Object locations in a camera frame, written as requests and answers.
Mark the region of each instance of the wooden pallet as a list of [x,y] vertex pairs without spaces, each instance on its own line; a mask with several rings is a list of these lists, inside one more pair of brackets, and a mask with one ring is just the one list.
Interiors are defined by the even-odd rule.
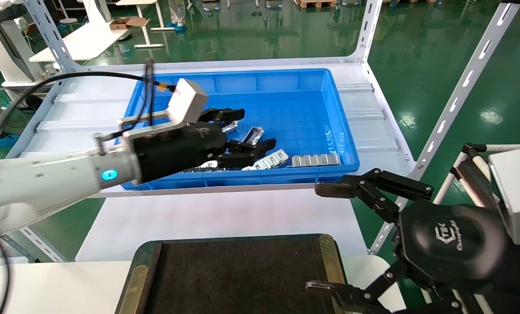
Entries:
[[317,8],[321,8],[322,4],[327,4],[330,7],[337,6],[336,0],[297,0],[297,2],[301,8],[306,8],[308,4],[314,4]]

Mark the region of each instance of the dark tray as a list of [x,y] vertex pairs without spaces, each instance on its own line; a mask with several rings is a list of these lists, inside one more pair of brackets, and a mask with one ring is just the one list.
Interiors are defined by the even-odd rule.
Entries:
[[339,313],[308,280],[346,282],[329,235],[153,241],[136,252],[115,313]]

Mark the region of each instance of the blue plastic bin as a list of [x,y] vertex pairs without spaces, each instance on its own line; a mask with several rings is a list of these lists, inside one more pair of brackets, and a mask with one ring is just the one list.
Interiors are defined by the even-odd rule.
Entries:
[[[288,167],[268,170],[177,173],[148,183],[122,186],[130,190],[213,187],[220,185],[285,184],[337,181],[357,171],[359,156],[331,72],[327,69],[270,70],[188,74],[156,74],[156,80],[176,84],[192,80],[210,95],[206,108],[246,110],[243,122],[264,128],[262,139],[274,137],[290,157],[338,153],[341,165]],[[143,83],[130,98],[125,117],[142,106]],[[156,91],[154,110],[166,109],[169,91]]]

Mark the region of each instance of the cardboard box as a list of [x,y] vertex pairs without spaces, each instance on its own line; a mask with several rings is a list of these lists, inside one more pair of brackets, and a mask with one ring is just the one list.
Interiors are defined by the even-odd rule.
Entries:
[[132,26],[136,27],[142,27],[146,26],[146,24],[149,22],[149,20],[143,18],[143,17],[125,17],[125,18],[115,18],[112,20],[111,24],[109,24],[109,27],[112,30],[125,30],[127,28],[131,28]]

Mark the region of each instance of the white table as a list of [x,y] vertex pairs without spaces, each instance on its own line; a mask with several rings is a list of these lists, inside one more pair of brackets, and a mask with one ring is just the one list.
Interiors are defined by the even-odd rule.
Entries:
[[[138,9],[138,16],[143,18],[142,15],[142,5],[155,4],[157,9],[157,16],[159,18],[159,24],[161,27],[153,27],[151,30],[153,31],[168,31],[170,29],[165,28],[165,24],[163,22],[163,16],[161,14],[161,8],[159,6],[159,0],[120,0],[116,2],[117,6],[136,6]],[[148,35],[148,29],[146,25],[142,26],[142,31],[144,32],[144,38],[146,39],[146,44],[135,44],[134,48],[159,48],[163,47],[164,44],[152,44],[150,42],[150,36]]]
[[[63,38],[70,57],[76,61],[95,59],[130,30],[111,30],[109,24],[88,23]],[[54,55],[50,48],[46,48],[29,58],[29,61],[51,62],[54,61]]]
[[76,261],[132,260],[152,240],[318,233],[331,235],[342,256],[367,254],[351,202],[313,189],[113,197]]
[[[344,261],[349,284],[366,288],[388,268],[378,256]],[[130,262],[41,263],[11,266],[11,292],[6,314],[114,314]],[[3,269],[0,267],[0,296]],[[379,301],[390,311],[405,309],[394,284]]]

